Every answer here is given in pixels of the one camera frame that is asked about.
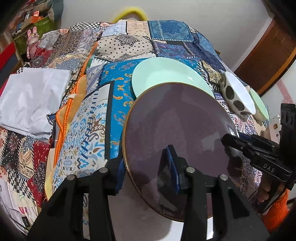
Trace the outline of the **orange sleeve forearm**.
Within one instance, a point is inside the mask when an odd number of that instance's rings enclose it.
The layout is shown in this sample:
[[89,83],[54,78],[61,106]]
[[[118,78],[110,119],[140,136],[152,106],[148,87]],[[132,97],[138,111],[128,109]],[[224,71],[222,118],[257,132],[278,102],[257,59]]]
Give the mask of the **orange sleeve forearm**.
[[273,203],[267,214],[261,215],[261,220],[269,232],[276,231],[288,214],[287,200],[289,190]]

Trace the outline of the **right hand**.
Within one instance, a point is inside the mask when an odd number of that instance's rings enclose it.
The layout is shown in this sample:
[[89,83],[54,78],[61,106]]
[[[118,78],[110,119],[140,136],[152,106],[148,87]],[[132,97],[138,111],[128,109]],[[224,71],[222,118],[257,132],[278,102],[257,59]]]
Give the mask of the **right hand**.
[[269,192],[274,179],[267,175],[262,175],[259,189],[257,192],[257,204],[261,204],[269,198]]

